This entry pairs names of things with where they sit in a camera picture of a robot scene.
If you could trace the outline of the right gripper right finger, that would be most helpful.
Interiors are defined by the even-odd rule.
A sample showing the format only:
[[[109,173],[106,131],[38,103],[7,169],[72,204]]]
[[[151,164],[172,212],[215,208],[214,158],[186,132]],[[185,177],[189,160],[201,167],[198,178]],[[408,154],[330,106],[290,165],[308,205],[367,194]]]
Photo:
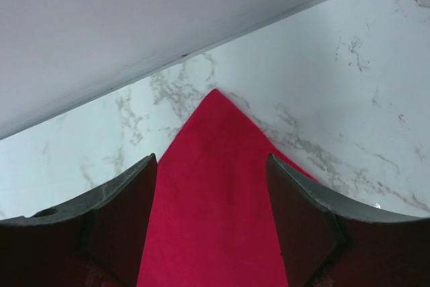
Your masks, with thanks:
[[[382,210],[266,161],[289,286],[428,286],[429,219]]]

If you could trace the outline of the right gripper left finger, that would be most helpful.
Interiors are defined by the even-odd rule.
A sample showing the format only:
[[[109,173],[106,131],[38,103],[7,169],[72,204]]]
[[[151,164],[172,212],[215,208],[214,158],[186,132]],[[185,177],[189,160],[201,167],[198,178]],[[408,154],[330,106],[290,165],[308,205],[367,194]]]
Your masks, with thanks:
[[[136,286],[157,180],[151,154],[33,216],[1,221],[2,286]]]

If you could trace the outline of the crimson red t-shirt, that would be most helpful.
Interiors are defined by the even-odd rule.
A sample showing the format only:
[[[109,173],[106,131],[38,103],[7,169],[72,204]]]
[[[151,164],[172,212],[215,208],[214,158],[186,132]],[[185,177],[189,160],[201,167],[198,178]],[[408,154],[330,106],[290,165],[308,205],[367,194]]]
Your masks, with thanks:
[[[165,151],[139,286],[285,286],[265,163],[281,157],[212,90]]]

